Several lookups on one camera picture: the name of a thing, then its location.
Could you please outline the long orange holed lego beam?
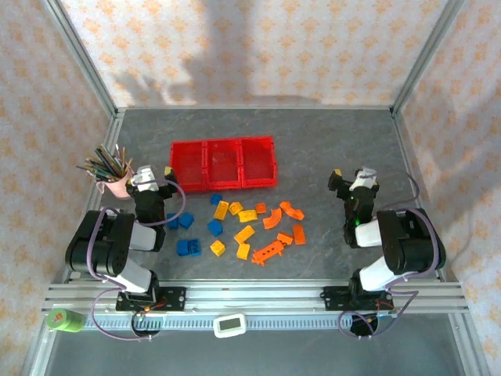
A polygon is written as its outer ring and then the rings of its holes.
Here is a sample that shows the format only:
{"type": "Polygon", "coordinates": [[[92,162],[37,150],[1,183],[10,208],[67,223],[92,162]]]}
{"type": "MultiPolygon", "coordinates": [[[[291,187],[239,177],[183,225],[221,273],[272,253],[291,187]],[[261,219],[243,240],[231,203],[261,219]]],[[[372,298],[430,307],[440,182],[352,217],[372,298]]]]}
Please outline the long orange holed lego beam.
{"type": "Polygon", "coordinates": [[[261,250],[255,251],[254,254],[252,255],[251,262],[260,266],[265,266],[266,262],[270,258],[276,255],[282,256],[284,248],[285,246],[283,245],[283,243],[279,240],[276,240],[272,242],[270,245],[262,248],[261,250]]]}

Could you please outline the pink cup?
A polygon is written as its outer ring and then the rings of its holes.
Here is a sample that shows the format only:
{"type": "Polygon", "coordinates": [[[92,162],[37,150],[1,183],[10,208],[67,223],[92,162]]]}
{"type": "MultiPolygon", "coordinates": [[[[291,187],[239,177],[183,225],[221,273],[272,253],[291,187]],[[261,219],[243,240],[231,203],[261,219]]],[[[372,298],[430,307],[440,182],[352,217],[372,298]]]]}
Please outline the pink cup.
{"type": "Polygon", "coordinates": [[[131,196],[126,189],[126,184],[127,181],[132,178],[133,174],[133,170],[129,168],[123,178],[120,178],[114,183],[104,181],[96,182],[96,188],[100,193],[104,193],[105,188],[107,188],[119,200],[131,199],[131,196]]]}

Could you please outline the bunch of coloured pencils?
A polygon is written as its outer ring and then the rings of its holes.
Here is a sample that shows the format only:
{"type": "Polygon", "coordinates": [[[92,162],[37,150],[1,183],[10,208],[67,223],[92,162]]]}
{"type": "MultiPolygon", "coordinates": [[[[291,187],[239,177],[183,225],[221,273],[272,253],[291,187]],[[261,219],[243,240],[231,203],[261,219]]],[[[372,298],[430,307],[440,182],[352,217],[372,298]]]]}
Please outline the bunch of coloured pencils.
{"type": "Polygon", "coordinates": [[[132,158],[126,155],[126,148],[117,144],[108,148],[101,144],[94,149],[94,156],[87,157],[83,165],[76,168],[85,171],[97,183],[117,183],[126,179],[128,173],[133,173],[132,158]]]}

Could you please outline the white digital timer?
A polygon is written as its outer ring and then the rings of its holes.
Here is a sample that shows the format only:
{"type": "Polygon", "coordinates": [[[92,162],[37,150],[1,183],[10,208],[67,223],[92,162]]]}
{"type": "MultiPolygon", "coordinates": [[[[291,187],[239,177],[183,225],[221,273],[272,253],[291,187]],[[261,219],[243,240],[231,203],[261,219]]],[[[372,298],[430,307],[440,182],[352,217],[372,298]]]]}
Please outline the white digital timer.
{"type": "Polygon", "coordinates": [[[231,338],[245,334],[247,319],[243,313],[217,317],[213,321],[213,331],[216,338],[231,338]]]}

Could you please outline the green tape roll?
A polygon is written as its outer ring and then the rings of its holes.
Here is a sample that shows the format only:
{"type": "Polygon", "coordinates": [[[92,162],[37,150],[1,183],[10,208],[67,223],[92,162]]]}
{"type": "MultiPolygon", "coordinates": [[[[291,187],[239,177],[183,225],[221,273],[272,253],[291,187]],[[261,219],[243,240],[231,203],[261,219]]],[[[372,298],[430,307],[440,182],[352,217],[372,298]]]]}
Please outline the green tape roll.
{"type": "Polygon", "coordinates": [[[54,331],[78,333],[83,329],[86,316],[68,309],[53,309],[46,317],[46,324],[54,331]]]}

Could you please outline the aluminium frame rail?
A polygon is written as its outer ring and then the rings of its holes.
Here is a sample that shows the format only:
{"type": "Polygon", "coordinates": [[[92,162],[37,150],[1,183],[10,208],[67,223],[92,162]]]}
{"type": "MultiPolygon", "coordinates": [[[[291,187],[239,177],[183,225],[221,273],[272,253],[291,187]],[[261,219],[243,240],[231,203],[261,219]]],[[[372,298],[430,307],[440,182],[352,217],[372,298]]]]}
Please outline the aluminium frame rail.
{"type": "MultiPolygon", "coordinates": [[[[126,109],[124,107],[119,108],[117,110],[117,113],[112,117],[106,130],[105,137],[102,141],[103,145],[114,148],[114,145],[117,143],[118,137],[120,135],[125,112],[126,109]]],[[[87,210],[95,210],[99,208],[101,198],[102,194],[96,187],[96,184],[90,183],[88,186],[88,194],[87,197],[85,198],[83,209],[81,210],[81,217],[77,221],[78,225],[84,218],[87,210]]],[[[61,276],[58,278],[57,281],[61,283],[66,283],[70,279],[70,275],[71,275],[70,269],[67,266],[64,266],[63,272],[61,273],[61,276]]]]}
{"type": "Polygon", "coordinates": [[[347,105],[347,106],[286,106],[286,105],[250,105],[250,106],[162,106],[162,107],[118,107],[116,114],[127,110],[385,110],[391,111],[392,105],[347,105]]]}
{"type": "Polygon", "coordinates": [[[396,135],[398,137],[398,142],[399,142],[400,149],[402,152],[402,158],[404,160],[405,169],[414,178],[414,180],[416,181],[416,183],[418,185],[418,188],[420,189],[420,192],[417,193],[416,188],[415,187],[412,188],[413,193],[416,195],[416,199],[414,201],[415,205],[418,208],[425,209],[426,203],[423,201],[423,199],[425,197],[426,189],[423,188],[421,185],[422,176],[421,176],[420,172],[413,167],[414,154],[412,151],[412,147],[410,146],[408,140],[406,139],[408,132],[406,131],[406,127],[405,127],[405,124],[403,122],[403,118],[400,114],[396,114],[392,118],[392,121],[393,121],[393,124],[395,127],[396,135]]]}

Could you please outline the wide aluminium base rail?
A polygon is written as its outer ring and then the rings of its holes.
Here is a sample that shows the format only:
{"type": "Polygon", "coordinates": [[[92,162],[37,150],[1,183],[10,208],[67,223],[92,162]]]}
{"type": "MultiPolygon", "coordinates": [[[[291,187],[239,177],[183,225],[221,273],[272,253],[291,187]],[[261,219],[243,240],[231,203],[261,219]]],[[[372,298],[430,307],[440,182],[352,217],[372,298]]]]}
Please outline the wide aluminium base rail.
{"type": "MultiPolygon", "coordinates": [[[[328,279],[255,279],[255,280],[162,280],[160,285],[186,289],[186,314],[320,314],[325,311],[320,298],[325,286],[346,287],[346,280],[328,279]]],[[[113,285],[85,279],[67,284],[52,284],[42,311],[64,308],[77,312],[90,310],[97,295],[113,285]]],[[[411,291],[419,294],[405,310],[407,313],[467,313],[467,300],[461,283],[436,279],[408,280],[392,290],[393,306],[403,307],[411,291]]]]}

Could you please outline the aluminium frame post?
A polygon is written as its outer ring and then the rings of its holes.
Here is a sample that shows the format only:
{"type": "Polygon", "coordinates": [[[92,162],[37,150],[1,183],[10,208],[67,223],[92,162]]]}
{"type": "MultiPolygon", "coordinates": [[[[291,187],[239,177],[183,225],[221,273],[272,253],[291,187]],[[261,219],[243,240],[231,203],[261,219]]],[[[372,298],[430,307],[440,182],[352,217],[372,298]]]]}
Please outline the aluminium frame post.
{"type": "Polygon", "coordinates": [[[61,0],[40,0],[45,7],[54,25],[60,33],[69,53],[75,59],[83,76],[105,112],[114,118],[117,114],[115,105],[101,75],[90,57],[84,42],[79,36],[76,27],[61,0]]]}
{"type": "Polygon", "coordinates": [[[442,39],[447,34],[464,2],[465,0],[447,0],[445,3],[444,9],[433,26],[423,48],[418,54],[416,61],[404,82],[404,85],[399,91],[393,105],[389,107],[392,118],[396,118],[402,111],[402,108],[412,94],[427,65],[436,53],[442,39]]]}

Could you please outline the aluminium frame leg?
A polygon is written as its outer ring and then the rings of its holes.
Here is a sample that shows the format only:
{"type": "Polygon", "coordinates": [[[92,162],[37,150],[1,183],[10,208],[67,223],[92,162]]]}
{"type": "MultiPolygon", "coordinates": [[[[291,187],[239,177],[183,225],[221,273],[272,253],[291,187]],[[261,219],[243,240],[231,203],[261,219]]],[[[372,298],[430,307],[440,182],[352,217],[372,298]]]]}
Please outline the aluminium frame leg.
{"type": "Polygon", "coordinates": [[[448,315],[454,341],[466,376],[490,376],[474,322],[469,313],[448,315]]]}
{"type": "Polygon", "coordinates": [[[28,349],[20,376],[45,376],[55,340],[54,330],[45,326],[40,327],[28,349]]]}

